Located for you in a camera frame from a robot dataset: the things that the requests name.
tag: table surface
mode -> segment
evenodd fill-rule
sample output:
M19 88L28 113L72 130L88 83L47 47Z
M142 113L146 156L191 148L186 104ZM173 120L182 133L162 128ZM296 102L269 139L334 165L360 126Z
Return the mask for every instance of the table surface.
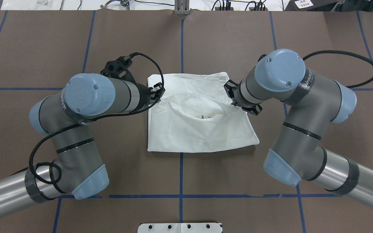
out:
M0 11L0 179L26 167L42 138L28 123L31 107L74 74L142 52L164 73L225 71L238 82L260 55L280 48L373 59L373 13ZM369 64L342 55L306 65L344 85L373 75ZM138 57L131 71L143 84L157 72ZM354 90L355 112L331 125L321 146L373 169L373 82ZM268 100L263 108L249 116L259 145L213 153L147 152L147 113L93 123L109 186L93 198L65 195L1 218L0 232L136 232L142 223L207 221L223 223L224 232L373 232L373 209L307 181L284 185L263 171L288 107ZM46 143L35 162L55 157Z

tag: white cloth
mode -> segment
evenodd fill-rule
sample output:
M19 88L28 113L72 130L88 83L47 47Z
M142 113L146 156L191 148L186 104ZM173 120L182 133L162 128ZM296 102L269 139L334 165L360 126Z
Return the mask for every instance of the white cloth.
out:
M165 74L161 101L149 109L148 151L215 152L259 144L247 113L231 105L226 72ZM148 85L161 82L151 75Z

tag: gray robotic arm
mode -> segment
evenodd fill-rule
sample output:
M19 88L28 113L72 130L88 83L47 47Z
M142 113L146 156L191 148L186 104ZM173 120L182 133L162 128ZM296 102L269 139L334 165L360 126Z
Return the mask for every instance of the gray robotic arm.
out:
M271 98L291 106L264 163L270 176L291 186L312 181L373 207L373 171L319 146L328 125L343 122L355 109L352 90L315 74L288 49L263 57L247 78L224 87L234 105L254 115Z
M87 125L108 116L143 112L164 92L163 82L154 88L136 83L128 70L136 55L157 65L144 54L132 53L108 62L101 74L75 75L60 93L33 106L31 125L41 134L51 134L45 140L53 140L58 159L33 164L43 139L26 171L0 180L0 217L70 192L76 199L88 198L108 186L105 164Z

